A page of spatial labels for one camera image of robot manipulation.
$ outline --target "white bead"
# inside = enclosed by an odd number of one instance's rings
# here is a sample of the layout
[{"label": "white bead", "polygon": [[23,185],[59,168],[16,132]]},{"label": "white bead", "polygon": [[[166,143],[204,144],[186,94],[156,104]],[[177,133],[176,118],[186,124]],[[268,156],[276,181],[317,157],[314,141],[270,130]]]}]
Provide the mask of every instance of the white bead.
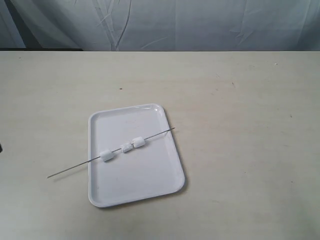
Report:
[{"label": "white bead", "polygon": [[120,146],[123,153],[129,152],[134,148],[130,142],[126,142]]},{"label": "white bead", "polygon": [[134,139],[132,140],[132,142],[133,142],[133,146],[134,146],[135,148],[139,148],[139,147],[141,147],[141,146],[143,146],[143,145],[146,144],[146,141],[145,141],[145,139],[144,139],[142,136],[139,136],[139,137],[134,138]]},{"label": "white bead", "polygon": [[104,162],[109,161],[110,159],[113,159],[114,156],[115,156],[115,154],[112,151],[110,151],[109,149],[100,152],[100,157],[101,157],[102,161],[104,161]]}]

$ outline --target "white block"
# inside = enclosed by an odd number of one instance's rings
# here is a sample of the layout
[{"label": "white block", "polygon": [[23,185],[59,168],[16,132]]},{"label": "white block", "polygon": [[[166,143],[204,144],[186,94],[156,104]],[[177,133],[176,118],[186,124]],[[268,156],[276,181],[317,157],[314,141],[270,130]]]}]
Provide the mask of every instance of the white block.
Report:
[{"label": "white block", "polygon": [[139,137],[134,138],[134,139],[132,140],[132,142],[133,142],[133,146],[134,146],[135,148],[139,148],[139,147],[141,147],[141,146],[143,146],[143,145],[146,144],[146,141],[145,141],[145,139],[144,139],[142,136],[139,136]]},{"label": "white block", "polygon": [[134,148],[130,142],[126,142],[120,146],[123,153],[129,152]]},{"label": "white block", "polygon": [[100,157],[104,162],[109,161],[110,159],[113,159],[114,156],[115,154],[109,149],[106,149],[105,151],[100,152]]}]

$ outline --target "white tray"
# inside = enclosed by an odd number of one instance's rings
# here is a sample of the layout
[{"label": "white tray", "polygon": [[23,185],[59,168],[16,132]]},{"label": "white tray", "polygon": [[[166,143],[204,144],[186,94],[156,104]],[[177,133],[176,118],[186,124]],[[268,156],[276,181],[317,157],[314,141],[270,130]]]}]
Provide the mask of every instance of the white tray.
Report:
[{"label": "white tray", "polygon": [[[136,137],[169,129],[164,109],[146,104],[94,113],[88,121],[88,159],[104,149],[115,150]],[[171,132],[146,141],[114,159],[88,164],[88,197],[100,208],[177,192],[185,176]]]}]

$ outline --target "table surface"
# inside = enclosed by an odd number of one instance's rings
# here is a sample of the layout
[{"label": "table surface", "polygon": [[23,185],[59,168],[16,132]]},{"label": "table surface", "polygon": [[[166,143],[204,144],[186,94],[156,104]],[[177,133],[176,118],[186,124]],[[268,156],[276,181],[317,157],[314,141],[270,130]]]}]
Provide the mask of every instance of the table surface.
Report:
[{"label": "table surface", "polygon": [[[320,52],[0,52],[3,239],[320,239]],[[176,194],[88,200],[88,117],[157,103]]]}]

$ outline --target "metal skewer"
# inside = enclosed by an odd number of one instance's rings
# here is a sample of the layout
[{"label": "metal skewer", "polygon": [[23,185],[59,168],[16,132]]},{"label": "metal skewer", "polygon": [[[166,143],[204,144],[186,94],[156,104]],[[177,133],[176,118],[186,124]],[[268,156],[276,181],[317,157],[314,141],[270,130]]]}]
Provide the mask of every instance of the metal skewer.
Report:
[{"label": "metal skewer", "polygon": [[[155,134],[155,135],[148,136],[148,137],[146,137],[144,140],[148,140],[148,139],[153,138],[153,137],[155,137],[155,136],[158,136],[158,135],[160,135],[160,134],[164,134],[164,133],[169,132],[169,131],[171,131],[171,130],[173,130],[173,129],[175,129],[175,127],[170,128],[170,129],[165,130],[165,131],[162,131],[162,132],[159,132],[159,133],[157,133],[157,134]],[[112,152],[114,153],[114,152],[119,151],[119,150],[121,150],[121,148],[117,148],[116,150],[113,150]],[[67,168],[67,169],[65,169],[65,170],[62,170],[62,171],[59,171],[59,172],[57,172],[57,173],[55,173],[55,174],[52,174],[52,175],[50,175],[50,176],[47,176],[46,178],[48,179],[48,178],[51,178],[51,177],[53,177],[53,176],[55,176],[55,175],[62,174],[62,173],[64,173],[64,172],[68,171],[68,170],[74,169],[74,168],[79,167],[79,166],[81,166],[81,165],[83,165],[83,164],[90,163],[90,162],[92,162],[93,160],[96,160],[96,159],[99,159],[99,158],[101,158],[101,157],[100,157],[100,156],[97,156],[97,157],[95,157],[95,158],[93,158],[93,159],[90,159],[89,161],[84,161],[84,162],[79,163],[79,164],[77,164],[77,165],[75,165],[75,166],[69,167],[69,168]]]}]

